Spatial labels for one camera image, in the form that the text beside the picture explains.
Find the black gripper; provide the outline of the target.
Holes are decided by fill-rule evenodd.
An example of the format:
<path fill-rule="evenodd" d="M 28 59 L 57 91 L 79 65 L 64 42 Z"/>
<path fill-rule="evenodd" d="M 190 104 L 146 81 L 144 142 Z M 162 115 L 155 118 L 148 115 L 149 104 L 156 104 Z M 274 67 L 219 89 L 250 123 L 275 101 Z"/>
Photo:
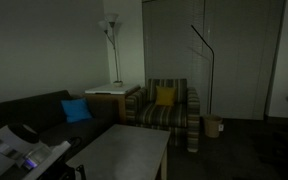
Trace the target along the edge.
<path fill-rule="evenodd" d="M 86 180 L 86 174 L 83 165 L 70 167 L 66 164 L 65 157 L 61 156 L 38 177 L 38 180 Z"/>

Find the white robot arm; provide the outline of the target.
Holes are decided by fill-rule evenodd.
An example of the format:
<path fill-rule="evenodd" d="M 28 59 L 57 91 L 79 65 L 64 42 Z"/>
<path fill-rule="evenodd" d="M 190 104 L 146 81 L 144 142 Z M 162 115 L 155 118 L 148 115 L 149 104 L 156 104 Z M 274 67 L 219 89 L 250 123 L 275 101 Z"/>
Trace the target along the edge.
<path fill-rule="evenodd" d="M 25 173 L 22 180 L 86 180 L 83 165 L 68 166 L 64 157 L 72 141 L 49 147 L 25 124 L 0 129 L 0 176 L 14 164 Z"/>

